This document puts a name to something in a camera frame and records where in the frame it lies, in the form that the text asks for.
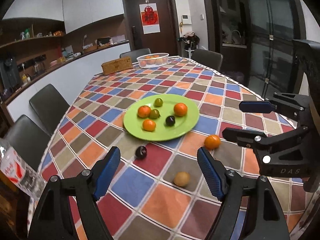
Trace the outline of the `green fruit middle on plate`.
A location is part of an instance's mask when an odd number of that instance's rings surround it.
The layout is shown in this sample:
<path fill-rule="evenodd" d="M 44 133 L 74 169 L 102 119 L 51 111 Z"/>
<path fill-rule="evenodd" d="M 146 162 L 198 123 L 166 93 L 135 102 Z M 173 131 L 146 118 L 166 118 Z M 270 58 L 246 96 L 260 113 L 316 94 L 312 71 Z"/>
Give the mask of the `green fruit middle on plate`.
<path fill-rule="evenodd" d="M 150 119 L 158 119 L 160 116 L 161 115 L 160 115 L 159 110 L 153 109 L 153 110 L 150 111 L 150 115 L 149 115 Z"/>

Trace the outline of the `dark plum on table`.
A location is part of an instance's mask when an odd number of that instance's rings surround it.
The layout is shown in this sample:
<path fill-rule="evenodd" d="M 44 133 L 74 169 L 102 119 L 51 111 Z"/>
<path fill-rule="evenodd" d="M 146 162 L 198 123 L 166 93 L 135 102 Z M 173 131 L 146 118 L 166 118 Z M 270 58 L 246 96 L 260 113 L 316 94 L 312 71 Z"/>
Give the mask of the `dark plum on table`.
<path fill-rule="evenodd" d="M 136 159 L 144 159 L 147 156 L 147 149 L 145 146 L 139 146 L 135 151 L 135 158 Z"/>

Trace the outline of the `green fruit on plate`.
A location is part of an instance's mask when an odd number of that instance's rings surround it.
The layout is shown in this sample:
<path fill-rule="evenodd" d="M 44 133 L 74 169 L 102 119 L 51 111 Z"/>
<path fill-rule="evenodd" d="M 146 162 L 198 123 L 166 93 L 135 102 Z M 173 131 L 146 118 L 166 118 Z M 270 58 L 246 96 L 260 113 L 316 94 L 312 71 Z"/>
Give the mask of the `green fruit on plate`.
<path fill-rule="evenodd" d="M 163 100 L 161 98 L 157 98 L 155 101 L 154 101 L 154 104 L 153 104 L 155 107 L 162 107 L 163 105 Z"/>
<path fill-rule="evenodd" d="M 153 110 L 150 111 L 150 115 L 149 115 L 150 119 L 158 119 L 160 116 L 161 115 L 160 115 L 159 110 L 153 109 Z"/>

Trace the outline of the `brown round fruit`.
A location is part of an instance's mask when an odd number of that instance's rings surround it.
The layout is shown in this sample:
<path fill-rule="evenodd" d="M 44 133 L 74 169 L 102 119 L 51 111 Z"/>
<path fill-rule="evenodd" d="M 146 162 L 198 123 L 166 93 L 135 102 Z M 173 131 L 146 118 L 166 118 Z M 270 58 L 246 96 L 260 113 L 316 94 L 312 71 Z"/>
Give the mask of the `brown round fruit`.
<path fill-rule="evenodd" d="M 188 172 L 177 172 L 173 183 L 179 187 L 186 187 L 190 181 L 190 174 Z"/>

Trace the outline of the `kitchen counter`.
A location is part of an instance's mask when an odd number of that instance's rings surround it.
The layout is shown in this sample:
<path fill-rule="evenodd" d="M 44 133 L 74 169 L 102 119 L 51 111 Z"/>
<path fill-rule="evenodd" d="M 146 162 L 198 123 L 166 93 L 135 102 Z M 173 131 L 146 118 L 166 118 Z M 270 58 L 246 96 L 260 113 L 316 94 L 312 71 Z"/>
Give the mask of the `kitchen counter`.
<path fill-rule="evenodd" d="M 21 115 L 26 115 L 37 125 L 41 122 L 29 104 L 29 100 L 43 87 L 53 85 L 64 97 L 68 104 L 72 104 L 92 77 L 101 73 L 101 65 L 119 58 L 121 53 L 130 51 L 128 41 L 108 47 L 88 55 L 76 58 L 67 64 L 46 73 L 44 77 L 32 81 L 20 89 L 10 102 L 7 110 L 12 120 L 16 121 Z"/>

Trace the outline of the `orange front on plate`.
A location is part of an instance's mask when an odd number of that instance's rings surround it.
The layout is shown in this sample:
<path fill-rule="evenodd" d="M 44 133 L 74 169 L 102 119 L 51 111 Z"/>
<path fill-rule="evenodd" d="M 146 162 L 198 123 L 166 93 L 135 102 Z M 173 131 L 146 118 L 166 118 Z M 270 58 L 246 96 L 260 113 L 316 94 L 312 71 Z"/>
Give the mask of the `orange front on plate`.
<path fill-rule="evenodd" d="M 142 127 L 145 131 L 153 132 L 156 129 L 156 123 L 153 120 L 146 119 L 143 121 Z"/>

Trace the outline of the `orange left on plate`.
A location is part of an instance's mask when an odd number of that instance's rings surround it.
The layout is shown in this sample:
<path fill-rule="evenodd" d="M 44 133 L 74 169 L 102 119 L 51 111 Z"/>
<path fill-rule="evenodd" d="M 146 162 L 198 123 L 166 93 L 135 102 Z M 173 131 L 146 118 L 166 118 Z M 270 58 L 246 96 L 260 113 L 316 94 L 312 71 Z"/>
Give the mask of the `orange left on plate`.
<path fill-rule="evenodd" d="M 151 108 L 148 105 L 140 106 L 137 111 L 137 115 L 143 119 L 148 118 L 150 113 L 151 113 Z"/>

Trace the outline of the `dark chair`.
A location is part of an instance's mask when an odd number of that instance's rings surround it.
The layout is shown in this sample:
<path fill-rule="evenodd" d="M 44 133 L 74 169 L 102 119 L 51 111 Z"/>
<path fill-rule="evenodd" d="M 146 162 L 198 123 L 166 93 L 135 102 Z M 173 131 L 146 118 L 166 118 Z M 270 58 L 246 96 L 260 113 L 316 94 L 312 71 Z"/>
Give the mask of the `dark chair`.
<path fill-rule="evenodd" d="M 210 50 L 195 49 L 191 59 L 211 69 L 220 71 L 223 55 Z"/>
<path fill-rule="evenodd" d="M 35 171 L 41 163 L 50 136 L 26 115 L 21 115 L 4 136 Z"/>
<path fill-rule="evenodd" d="M 29 100 L 29 104 L 50 135 L 54 134 L 60 120 L 70 107 L 52 84 L 38 91 Z"/>

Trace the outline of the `dark chair far right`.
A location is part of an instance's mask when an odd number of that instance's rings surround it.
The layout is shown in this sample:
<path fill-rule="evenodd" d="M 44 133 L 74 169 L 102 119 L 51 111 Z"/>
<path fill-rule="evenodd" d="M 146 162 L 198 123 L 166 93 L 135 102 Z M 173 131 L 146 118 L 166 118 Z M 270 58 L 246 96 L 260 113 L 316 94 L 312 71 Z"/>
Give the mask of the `dark chair far right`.
<path fill-rule="evenodd" d="M 191 59 L 211 69 L 220 71 L 223 55 L 210 50 L 195 49 Z"/>

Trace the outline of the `colourful checkered tablecloth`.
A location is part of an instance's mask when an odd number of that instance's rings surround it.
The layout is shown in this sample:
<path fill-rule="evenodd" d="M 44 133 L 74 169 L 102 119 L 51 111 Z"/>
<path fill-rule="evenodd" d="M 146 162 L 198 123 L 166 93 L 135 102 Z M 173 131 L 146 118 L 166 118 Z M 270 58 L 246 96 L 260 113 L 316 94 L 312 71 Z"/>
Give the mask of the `colourful checkered tablecloth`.
<path fill-rule="evenodd" d="M 177 94 L 193 100 L 200 115 L 186 135 L 164 142 L 142 141 L 123 126 L 127 109 L 152 95 Z M 242 100 L 257 96 L 219 73 L 181 57 L 153 69 L 135 67 L 109 76 L 94 75 L 60 121 L 45 150 L 39 174 L 76 176 L 91 168 L 111 146 L 121 162 L 106 196 L 101 215 L 115 239 L 203 239 L 220 204 L 207 187 L 196 151 L 211 134 L 227 127 L 252 129 L 268 136 L 293 127 L 277 113 L 245 114 Z M 136 159 L 145 146 L 147 156 Z M 186 187 L 173 183 L 177 172 L 188 172 Z"/>

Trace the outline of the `orange right on plate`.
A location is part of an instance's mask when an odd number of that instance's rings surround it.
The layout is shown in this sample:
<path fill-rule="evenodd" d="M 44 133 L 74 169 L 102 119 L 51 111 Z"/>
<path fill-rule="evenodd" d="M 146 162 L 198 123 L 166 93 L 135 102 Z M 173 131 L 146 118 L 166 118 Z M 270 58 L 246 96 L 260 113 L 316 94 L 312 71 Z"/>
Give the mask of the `orange right on plate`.
<path fill-rule="evenodd" d="M 174 114 L 179 117 L 183 117 L 187 114 L 188 107 L 186 104 L 180 102 L 174 106 Z"/>

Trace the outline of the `dark chair near left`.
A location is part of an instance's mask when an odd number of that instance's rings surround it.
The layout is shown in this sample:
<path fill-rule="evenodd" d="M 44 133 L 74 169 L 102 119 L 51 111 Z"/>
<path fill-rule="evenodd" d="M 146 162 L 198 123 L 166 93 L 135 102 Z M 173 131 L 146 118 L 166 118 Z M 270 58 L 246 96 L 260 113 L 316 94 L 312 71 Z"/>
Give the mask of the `dark chair near left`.
<path fill-rule="evenodd" d="M 26 115 L 21 115 L 4 136 L 35 171 L 41 163 L 50 136 Z"/>

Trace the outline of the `orange on table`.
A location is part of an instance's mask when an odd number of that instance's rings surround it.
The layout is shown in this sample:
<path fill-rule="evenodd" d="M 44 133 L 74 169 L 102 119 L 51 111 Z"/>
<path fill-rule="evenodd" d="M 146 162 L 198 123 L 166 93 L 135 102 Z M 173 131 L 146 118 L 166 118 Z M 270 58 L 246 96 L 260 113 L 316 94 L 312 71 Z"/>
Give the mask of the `orange on table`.
<path fill-rule="evenodd" d="M 210 151 L 218 148 L 220 144 L 221 144 L 220 137 L 216 134 L 209 135 L 204 140 L 204 147 Z"/>

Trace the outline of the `dark plum on plate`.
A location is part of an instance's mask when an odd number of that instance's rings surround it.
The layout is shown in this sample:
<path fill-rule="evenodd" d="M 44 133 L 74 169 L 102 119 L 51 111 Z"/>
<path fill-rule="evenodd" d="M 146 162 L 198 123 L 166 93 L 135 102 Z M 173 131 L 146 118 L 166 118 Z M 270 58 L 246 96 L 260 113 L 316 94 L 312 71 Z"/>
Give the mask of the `dark plum on plate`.
<path fill-rule="evenodd" d="M 175 121 L 175 116 L 174 115 L 168 116 L 166 118 L 166 120 L 165 120 L 166 125 L 169 126 L 169 127 L 174 126 L 175 122 L 176 121 Z"/>

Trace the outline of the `red white door poster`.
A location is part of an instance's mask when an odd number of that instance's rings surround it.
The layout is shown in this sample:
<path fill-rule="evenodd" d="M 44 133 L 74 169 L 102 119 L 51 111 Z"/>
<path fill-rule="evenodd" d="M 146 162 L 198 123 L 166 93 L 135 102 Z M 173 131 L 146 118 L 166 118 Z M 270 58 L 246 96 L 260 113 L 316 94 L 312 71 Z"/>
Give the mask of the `red white door poster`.
<path fill-rule="evenodd" d="M 145 3 L 139 5 L 140 18 L 143 34 L 160 33 L 159 15 L 156 3 Z"/>

